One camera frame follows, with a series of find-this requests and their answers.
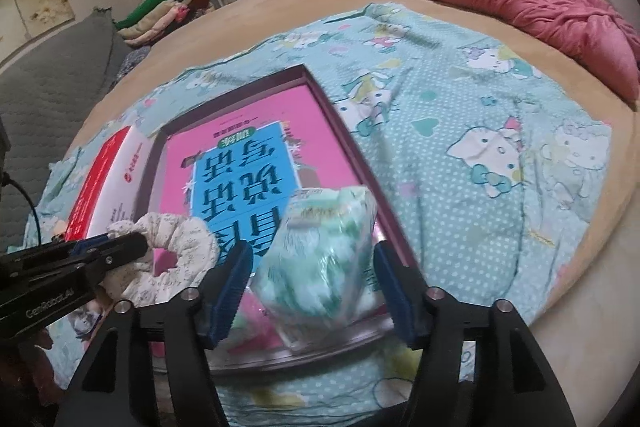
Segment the blue label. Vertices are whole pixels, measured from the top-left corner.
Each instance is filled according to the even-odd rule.
[[[279,122],[249,139],[207,151],[194,167],[191,214],[218,236],[220,259],[239,239],[254,248],[254,271],[267,253],[298,178]]]

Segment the stack of clothes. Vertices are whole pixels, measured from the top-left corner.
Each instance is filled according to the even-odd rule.
[[[150,46],[205,14],[209,6],[210,0],[144,0],[114,24],[129,46]]]

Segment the white hair scrunchie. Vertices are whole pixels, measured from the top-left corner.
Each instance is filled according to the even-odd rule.
[[[197,286],[220,256],[216,236],[199,217],[150,212],[138,222],[117,221],[107,227],[110,238],[140,232],[149,245],[144,257],[109,272],[102,286],[114,300],[129,299],[136,307],[167,302],[183,288]],[[154,248],[177,256],[175,268],[154,277]]]

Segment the cable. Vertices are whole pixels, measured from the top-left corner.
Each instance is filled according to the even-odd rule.
[[[6,187],[7,185],[12,185],[14,186],[18,192],[20,192],[20,194],[22,194],[22,197],[24,197],[25,200],[27,200],[27,203],[29,203],[29,207],[31,208],[31,214],[33,214],[33,219],[36,222],[36,231],[38,232],[38,245],[41,246],[42,245],[42,232],[40,231],[40,220],[38,219],[38,213],[36,212],[36,207],[33,204],[33,201],[31,201],[31,198],[29,197],[29,195],[27,194],[27,191],[24,190],[24,188],[22,188],[22,186],[15,180],[13,180],[9,174],[7,174],[6,172],[2,172],[2,187]]]

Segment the metal screw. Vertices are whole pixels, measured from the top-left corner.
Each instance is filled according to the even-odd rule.
[[[507,299],[498,299],[495,301],[495,307],[502,313],[509,313],[513,310],[513,304],[511,304]]]
[[[193,301],[200,296],[200,292],[197,288],[189,287],[180,292],[180,297],[186,301]]]
[[[433,301],[439,301],[440,299],[444,299],[444,290],[442,288],[438,288],[437,286],[430,286],[427,288],[427,296]]]
[[[118,301],[113,307],[116,313],[127,313],[131,309],[131,303],[129,301]]]

